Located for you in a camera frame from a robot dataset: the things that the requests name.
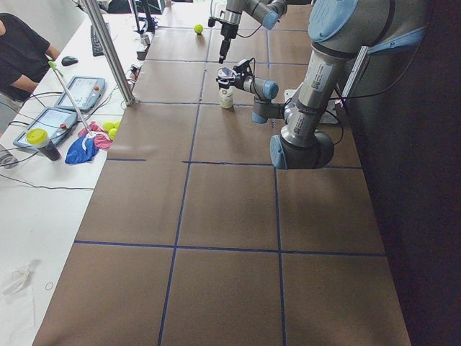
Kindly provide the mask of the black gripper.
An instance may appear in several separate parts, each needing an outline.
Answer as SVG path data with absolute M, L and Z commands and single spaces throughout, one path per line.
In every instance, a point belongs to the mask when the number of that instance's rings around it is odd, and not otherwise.
M 244 90 L 245 73 L 231 75 L 218 74 L 217 83 L 219 88 L 229 89 L 231 86 Z
M 227 58 L 227 54 L 231 43 L 229 39 L 236 38 L 240 21 L 241 13 L 229 9 L 221 11 L 217 17 L 215 15 L 211 15 L 209 17 L 208 26 L 213 27 L 216 22 L 221 23 L 220 34 L 225 38 L 221 43 L 219 51 L 218 62 L 220 64 L 223 64 Z

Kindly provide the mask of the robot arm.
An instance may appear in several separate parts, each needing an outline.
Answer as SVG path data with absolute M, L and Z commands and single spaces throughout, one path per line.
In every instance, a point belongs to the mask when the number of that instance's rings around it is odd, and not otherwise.
M 376 53 L 418 45 L 426 31 L 428 11 L 428 1 L 314 1 L 308 23 L 312 41 L 308 70 L 290 101 L 275 103 L 277 84 L 255 77 L 247 60 L 221 68 L 218 85 L 254 95 L 255 123 L 285 120 L 281 133 L 270 140 L 275 168 L 324 167 L 334 154 L 334 143 L 317 125 L 344 65 L 363 46 Z
M 210 5 L 208 26 L 214 27 L 216 22 L 221 24 L 220 34 L 223 36 L 220 45 L 218 63 L 223 64 L 227 58 L 231 41 L 236 39 L 243 13 L 247 13 L 262 27 L 272 29 L 287 12 L 288 3 L 283 0 L 228 0 L 224 9 L 217 9 Z

